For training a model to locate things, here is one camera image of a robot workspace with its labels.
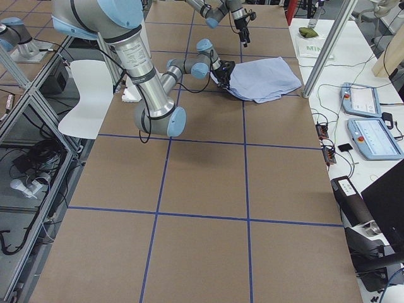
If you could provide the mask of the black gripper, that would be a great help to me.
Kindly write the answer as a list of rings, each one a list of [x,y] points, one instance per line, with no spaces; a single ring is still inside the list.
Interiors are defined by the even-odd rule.
[[[249,21],[253,21],[255,19],[256,19],[256,12],[254,11],[234,12],[235,27],[238,30],[240,42],[242,43],[243,47],[248,47],[248,43],[250,43],[249,29],[247,25]]]
[[[230,88],[231,74],[235,68],[234,61],[216,60],[213,63],[211,75],[220,88]]]

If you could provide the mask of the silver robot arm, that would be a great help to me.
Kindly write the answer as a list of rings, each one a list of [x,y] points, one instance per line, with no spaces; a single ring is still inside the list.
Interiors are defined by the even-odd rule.
[[[173,59],[167,71],[158,74],[141,38],[141,1],[53,1],[52,21],[65,35],[87,40],[102,37],[115,48],[122,69],[141,95],[134,121],[147,134],[176,137],[183,132],[186,111],[176,106],[169,92],[184,74],[198,79],[213,74],[220,87],[229,87],[235,63],[220,59],[208,39],[198,42],[196,57]]]
[[[251,42],[248,23],[256,19],[256,12],[245,9],[242,1],[220,1],[216,7],[202,0],[188,0],[186,3],[205,19],[210,28],[216,28],[226,16],[231,16],[235,25],[232,31],[239,36],[241,45],[247,47]]]

